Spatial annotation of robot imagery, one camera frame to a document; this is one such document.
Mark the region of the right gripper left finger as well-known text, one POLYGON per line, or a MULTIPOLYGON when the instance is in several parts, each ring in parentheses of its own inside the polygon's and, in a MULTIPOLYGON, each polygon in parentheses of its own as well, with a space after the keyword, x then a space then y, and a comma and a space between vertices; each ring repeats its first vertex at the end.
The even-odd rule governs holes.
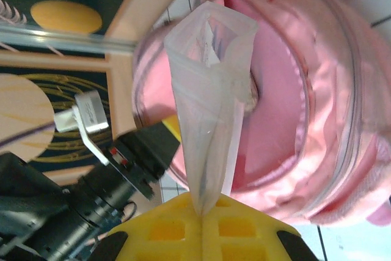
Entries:
POLYGON ((109 231, 92 260, 200 260, 200 218, 183 193, 109 231))

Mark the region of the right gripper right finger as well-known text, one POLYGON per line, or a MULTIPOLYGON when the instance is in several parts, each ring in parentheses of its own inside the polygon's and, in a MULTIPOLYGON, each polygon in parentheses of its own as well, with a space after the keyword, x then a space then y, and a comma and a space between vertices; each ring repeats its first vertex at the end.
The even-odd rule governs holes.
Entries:
POLYGON ((202 260, 317 260, 292 226, 222 195, 202 218, 202 260))

